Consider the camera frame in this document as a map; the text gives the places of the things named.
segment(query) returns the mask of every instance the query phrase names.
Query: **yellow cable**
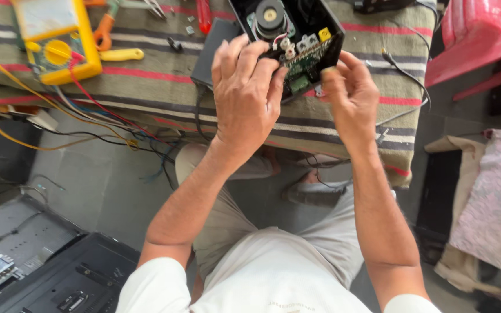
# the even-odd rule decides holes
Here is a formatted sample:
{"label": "yellow cable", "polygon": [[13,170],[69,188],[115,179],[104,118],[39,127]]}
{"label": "yellow cable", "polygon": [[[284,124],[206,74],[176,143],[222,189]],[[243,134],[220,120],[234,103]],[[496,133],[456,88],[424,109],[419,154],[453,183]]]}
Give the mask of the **yellow cable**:
{"label": "yellow cable", "polygon": [[1,128],[0,128],[0,135],[2,135],[3,137],[5,137],[5,138],[9,139],[10,141],[13,141],[13,142],[15,142],[17,144],[26,146],[28,148],[36,149],[36,150],[42,150],[42,151],[53,151],[53,150],[57,150],[57,149],[61,149],[61,148],[66,148],[68,146],[80,144],[80,143],[83,143],[85,141],[90,141],[90,140],[96,139],[96,137],[91,137],[91,138],[86,138],[86,139],[82,139],[82,140],[73,141],[72,143],[68,143],[66,145],[56,146],[54,148],[42,148],[42,147],[39,147],[39,146],[29,145],[27,143],[24,143],[24,142],[18,140],[18,139],[14,139],[13,137],[9,136],[6,132],[4,132]]}
{"label": "yellow cable", "polygon": [[[42,98],[45,102],[51,104],[54,108],[56,108],[57,110],[60,110],[61,112],[67,114],[68,116],[70,117],[73,117],[74,119],[76,120],[79,120],[81,122],[84,122],[84,123],[88,123],[88,124],[93,124],[93,125],[98,125],[98,126],[102,126],[102,127],[105,127],[107,129],[109,129],[110,131],[112,131],[118,138],[121,138],[125,141],[125,143],[127,144],[127,146],[129,146],[129,148],[133,151],[137,151],[138,150],[138,145],[136,144],[136,142],[132,141],[132,140],[129,140],[129,139],[126,139],[126,138],[123,138],[121,135],[119,135],[117,132],[115,132],[113,129],[111,129],[110,127],[106,126],[106,125],[102,125],[102,124],[98,124],[98,123],[94,123],[94,122],[90,122],[90,121],[86,121],[86,120],[83,120],[83,119],[80,119],[76,116],[74,116],[73,114],[70,114],[69,112],[61,109],[57,104],[53,103],[50,99],[46,98],[45,96],[41,95],[40,93],[38,93],[37,91],[29,88],[27,85],[25,85],[23,82],[21,82],[17,77],[15,77],[13,74],[11,74],[9,71],[7,71],[3,66],[1,66],[0,64],[0,71],[7,75],[7,77],[9,77],[11,80],[13,80],[14,82],[16,82],[20,87],[23,87],[24,89],[30,91],[32,94],[35,94],[37,95],[38,97]],[[10,140],[13,140],[17,143],[20,143],[24,146],[28,146],[29,148],[32,148],[32,149],[37,149],[37,147],[34,147],[34,146],[31,146],[31,145],[28,145],[28,144],[25,144],[25,143],[21,143],[20,141],[18,140],[15,140],[13,139],[12,137],[10,137],[9,135],[5,135],[5,137],[7,139],[10,139]]]}

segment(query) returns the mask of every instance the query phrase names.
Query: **screwdriver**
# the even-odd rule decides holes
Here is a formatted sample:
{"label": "screwdriver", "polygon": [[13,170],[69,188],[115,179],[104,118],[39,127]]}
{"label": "screwdriver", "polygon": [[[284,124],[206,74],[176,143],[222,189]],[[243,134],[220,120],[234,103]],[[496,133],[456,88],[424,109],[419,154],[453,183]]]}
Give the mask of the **screwdriver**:
{"label": "screwdriver", "polygon": [[212,12],[209,0],[197,0],[198,26],[200,31],[207,34],[212,28]]}

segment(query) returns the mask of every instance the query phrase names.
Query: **white t-shirt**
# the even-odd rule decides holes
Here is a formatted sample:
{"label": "white t-shirt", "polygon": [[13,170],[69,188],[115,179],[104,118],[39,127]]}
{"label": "white t-shirt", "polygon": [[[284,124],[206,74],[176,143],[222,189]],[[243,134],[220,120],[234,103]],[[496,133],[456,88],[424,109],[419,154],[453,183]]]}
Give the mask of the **white t-shirt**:
{"label": "white t-shirt", "polygon": [[[337,280],[328,262],[306,240],[276,229],[241,239],[206,278],[193,305],[185,271],[176,260],[148,261],[130,277],[117,313],[370,313]],[[416,295],[394,297],[384,313],[440,313]]]}

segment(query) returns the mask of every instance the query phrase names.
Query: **yellow multimeter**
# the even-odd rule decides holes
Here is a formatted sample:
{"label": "yellow multimeter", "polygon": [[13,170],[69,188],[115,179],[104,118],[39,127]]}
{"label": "yellow multimeter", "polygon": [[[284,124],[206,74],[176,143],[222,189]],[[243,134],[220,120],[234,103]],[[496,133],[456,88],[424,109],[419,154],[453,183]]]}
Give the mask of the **yellow multimeter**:
{"label": "yellow multimeter", "polygon": [[46,85],[72,82],[72,52],[85,58],[73,67],[78,80],[102,72],[83,0],[10,0],[17,14],[30,63]]}

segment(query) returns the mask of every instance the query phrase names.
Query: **striped cloth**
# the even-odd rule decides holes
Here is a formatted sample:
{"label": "striped cloth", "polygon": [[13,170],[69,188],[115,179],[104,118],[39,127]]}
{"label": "striped cloth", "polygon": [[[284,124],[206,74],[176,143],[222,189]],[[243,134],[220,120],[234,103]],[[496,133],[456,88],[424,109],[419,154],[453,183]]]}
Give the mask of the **striped cloth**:
{"label": "striped cloth", "polygon": [[[83,80],[82,84],[102,104],[121,108],[122,114],[138,123],[167,126],[196,131],[194,123],[197,89],[189,75],[202,50],[205,36],[197,32],[188,36],[185,26],[188,16],[196,16],[192,1],[165,0],[166,21],[148,11],[121,9],[116,16],[112,39],[113,48],[139,47],[145,58],[139,61],[104,62],[103,73]],[[400,67],[424,79],[428,51],[418,35],[388,19],[413,27],[430,41],[433,12],[425,7],[409,7],[401,11],[369,16],[354,14],[350,4],[331,1],[328,5],[346,30],[343,49],[355,54],[369,65],[374,82],[381,91],[378,120],[385,120],[421,104],[422,90],[410,78],[400,75],[384,61],[380,49],[392,53]],[[227,0],[211,0],[213,15],[235,19]],[[26,84],[43,90],[34,81],[26,67],[26,54],[16,48],[16,34],[12,26],[12,8],[8,0],[0,0],[0,63]],[[106,8],[90,8],[92,25],[96,26]],[[166,38],[173,37],[184,46],[182,53],[174,52]],[[14,84],[0,73],[0,83]],[[63,86],[64,92],[77,99],[86,99],[73,85]],[[41,104],[35,96],[22,90],[0,87],[0,104]],[[415,111],[378,127],[380,134],[388,130],[380,145],[380,154],[393,186],[407,187],[411,181],[410,165],[413,158],[419,112]],[[215,132],[217,118],[213,96],[205,96],[200,110],[204,132]],[[330,106],[320,102],[313,91],[282,107],[266,144],[311,153],[348,158],[330,113]]]}

